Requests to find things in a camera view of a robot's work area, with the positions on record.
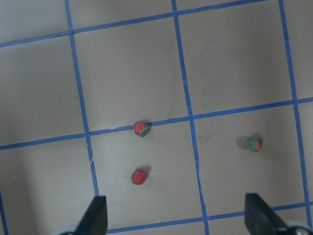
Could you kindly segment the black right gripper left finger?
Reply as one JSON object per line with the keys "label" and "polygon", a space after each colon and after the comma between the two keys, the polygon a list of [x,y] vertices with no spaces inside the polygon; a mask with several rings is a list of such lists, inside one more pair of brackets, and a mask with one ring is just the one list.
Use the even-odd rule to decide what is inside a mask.
{"label": "black right gripper left finger", "polygon": [[75,235],[105,235],[108,229],[107,201],[105,196],[95,196],[83,215]]}

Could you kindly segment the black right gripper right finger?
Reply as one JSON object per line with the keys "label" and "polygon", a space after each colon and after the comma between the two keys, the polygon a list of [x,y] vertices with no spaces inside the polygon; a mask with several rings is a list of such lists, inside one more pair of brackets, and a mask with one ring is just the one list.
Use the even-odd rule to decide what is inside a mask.
{"label": "black right gripper right finger", "polygon": [[257,193],[245,195],[245,226],[251,235],[284,235],[285,222]]}

